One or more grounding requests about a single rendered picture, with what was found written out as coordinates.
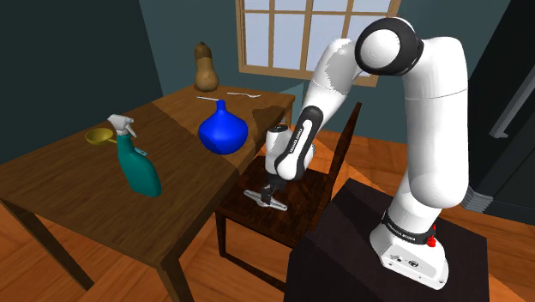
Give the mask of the silver metal hand tool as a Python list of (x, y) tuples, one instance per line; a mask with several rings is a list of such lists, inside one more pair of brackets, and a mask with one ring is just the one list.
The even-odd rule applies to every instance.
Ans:
[(262, 199), (261, 199), (261, 193), (258, 193), (258, 192), (255, 192), (255, 191), (251, 191), (251, 190), (245, 190), (244, 192), (244, 195), (250, 199), (252, 199), (253, 201), (256, 202), (256, 204), (260, 207), (263, 207), (263, 208), (275, 208), (275, 209), (278, 209), (278, 210), (281, 210), (281, 211), (286, 211), (287, 210), (287, 206), (282, 203), (282, 202), (279, 202), (277, 200), (275, 200), (273, 197), (270, 199), (269, 202), (264, 202)]

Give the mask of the dark wooden chair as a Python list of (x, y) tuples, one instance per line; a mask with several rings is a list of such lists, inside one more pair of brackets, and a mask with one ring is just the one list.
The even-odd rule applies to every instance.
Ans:
[(350, 147), (361, 106), (360, 103), (355, 105), (338, 140), (329, 173), (309, 169), (297, 182), (290, 182), (283, 191), (274, 192), (274, 199), (288, 206), (286, 211), (261, 207), (257, 205), (255, 199), (244, 194), (246, 190), (260, 191), (267, 182), (267, 173), (264, 168), (265, 158), (258, 156), (250, 163), (228, 195), (215, 209), (219, 255), (221, 257), (235, 263), (280, 291), (285, 290), (286, 284), (283, 281), (226, 251), (226, 222), (232, 220), (291, 249), (294, 248), (307, 231), (315, 229), (323, 209), (331, 201), (334, 183)]

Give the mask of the blue round vase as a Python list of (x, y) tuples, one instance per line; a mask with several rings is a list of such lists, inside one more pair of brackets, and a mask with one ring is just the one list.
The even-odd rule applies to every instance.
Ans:
[(225, 155), (244, 145), (249, 129), (244, 120), (227, 111), (224, 100), (217, 100), (215, 112), (201, 123), (197, 133), (206, 149)]

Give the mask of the dark robot stand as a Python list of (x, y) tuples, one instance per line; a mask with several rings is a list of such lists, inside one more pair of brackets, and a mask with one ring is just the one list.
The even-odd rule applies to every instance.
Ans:
[(391, 196), (347, 179), (290, 254), (284, 302), (490, 302), (485, 237), (442, 218), (448, 281), (434, 290), (384, 268), (370, 246)]

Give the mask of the brown butternut squash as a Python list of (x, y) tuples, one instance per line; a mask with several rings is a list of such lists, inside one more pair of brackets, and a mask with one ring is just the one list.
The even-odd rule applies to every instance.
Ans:
[(219, 78), (213, 66), (212, 52), (204, 43), (195, 46), (195, 85), (202, 92), (212, 92), (219, 86)]

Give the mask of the teal spray bottle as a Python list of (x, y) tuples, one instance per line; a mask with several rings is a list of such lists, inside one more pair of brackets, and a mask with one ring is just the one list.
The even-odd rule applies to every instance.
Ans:
[(144, 196), (156, 197), (161, 194), (158, 173), (143, 152), (139, 152), (131, 137), (136, 137), (131, 128), (133, 118), (112, 114), (107, 119), (117, 132), (117, 156), (131, 189)]

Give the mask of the wooden framed window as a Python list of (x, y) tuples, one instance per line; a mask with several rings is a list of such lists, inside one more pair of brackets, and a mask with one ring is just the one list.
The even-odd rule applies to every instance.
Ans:
[(309, 80), (325, 47), (355, 40), (373, 21), (398, 14), (401, 0), (236, 0), (243, 73)]

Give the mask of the yellow measuring scoop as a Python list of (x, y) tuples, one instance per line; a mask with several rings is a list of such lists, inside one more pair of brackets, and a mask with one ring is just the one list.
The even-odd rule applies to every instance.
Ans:
[(107, 128), (96, 128), (88, 131), (85, 135), (86, 140), (96, 146), (104, 146), (109, 142), (116, 143), (112, 137), (113, 131)]

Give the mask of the brown wooden table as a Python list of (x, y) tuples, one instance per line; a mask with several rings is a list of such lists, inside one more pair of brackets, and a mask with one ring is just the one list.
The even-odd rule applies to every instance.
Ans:
[[(201, 144), (198, 127), (216, 101), (196, 96), (224, 100), (247, 123), (247, 141), (237, 152), (213, 154)], [(155, 268), (172, 302), (194, 302), (179, 258), (255, 158), (267, 130), (291, 116), (293, 101), (289, 94), (246, 88), (183, 88), (129, 112), (134, 143), (159, 175), (159, 196), (132, 191), (116, 148), (93, 147), (78, 132), (0, 165), (0, 205), (84, 288), (91, 279), (45, 228), (46, 220)]]

